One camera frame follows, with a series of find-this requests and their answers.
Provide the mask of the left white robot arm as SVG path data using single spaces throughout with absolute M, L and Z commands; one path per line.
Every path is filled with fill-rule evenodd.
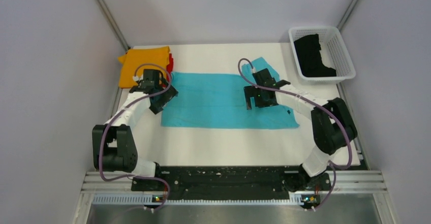
M 118 111 L 106 123 L 92 129 L 94 167 L 104 181 L 117 179 L 107 178 L 105 172 L 120 171 L 123 172 L 120 178 L 143 180 L 151 190 L 163 185 L 163 191 L 169 193 L 170 186 L 161 175 L 160 165 L 138 155 L 133 129 L 146 112 L 154 115 L 162 112 L 178 91 L 171 84 L 171 74 L 159 65 L 143 70 L 140 76 L 134 74 L 133 81 L 136 85 Z

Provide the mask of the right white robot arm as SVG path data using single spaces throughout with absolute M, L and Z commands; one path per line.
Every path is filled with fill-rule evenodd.
M 254 82 L 244 87 L 247 109 L 287 106 L 311 121 L 314 147 L 297 174 L 287 184 L 289 191 L 312 189 L 318 184 L 327 167 L 337 167 L 334 154 L 347 147 L 350 167 L 353 160 L 351 141 L 357 137 L 357 129 L 345 101 L 341 98 L 326 100 L 294 87 L 286 80 L 276 81 L 268 69 L 252 68 Z

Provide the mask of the cyan t shirt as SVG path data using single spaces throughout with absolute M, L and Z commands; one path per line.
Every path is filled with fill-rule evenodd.
M 254 81 L 251 68 L 268 69 L 280 80 L 278 72 L 262 57 L 244 63 L 242 74 L 173 73 L 173 87 L 178 91 L 162 111 L 163 127 L 199 127 L 208 129 L 279 130 L 299 127 L 294 112 L 287 106 L 248 110 L 244 87 Z

